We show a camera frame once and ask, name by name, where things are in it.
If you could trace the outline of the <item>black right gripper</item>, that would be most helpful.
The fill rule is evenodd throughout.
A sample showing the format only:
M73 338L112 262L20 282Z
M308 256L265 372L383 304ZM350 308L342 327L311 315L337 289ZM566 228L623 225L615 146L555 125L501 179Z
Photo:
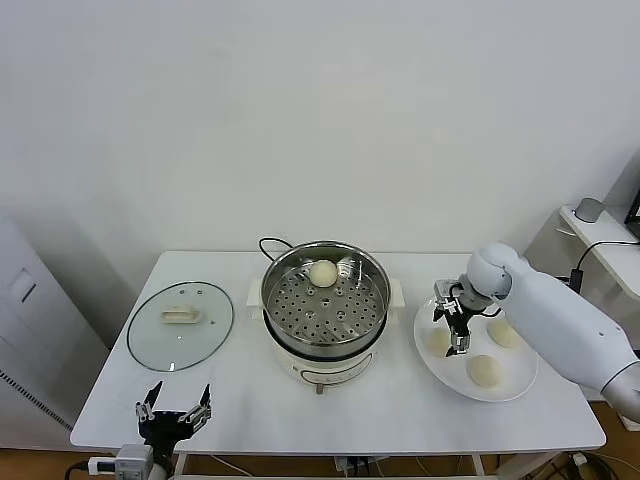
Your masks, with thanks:
M468 323L473 317L473 311L463 306L457 299L451 302L437 302L434 307L432 321L434 323L445 319L450 328L450 343L447 356L466 354L470 345Z

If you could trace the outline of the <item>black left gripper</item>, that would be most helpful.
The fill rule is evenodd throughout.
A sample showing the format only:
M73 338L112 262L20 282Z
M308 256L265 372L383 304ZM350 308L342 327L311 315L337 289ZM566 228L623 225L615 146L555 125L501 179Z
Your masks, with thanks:
M187 412L153 412L162 386L159 381L150 389L144 400L136 403L135 413L144 444L152 448L155 457L170 458L179 442L191 439L211 418L211 392L207 384L199 402Z

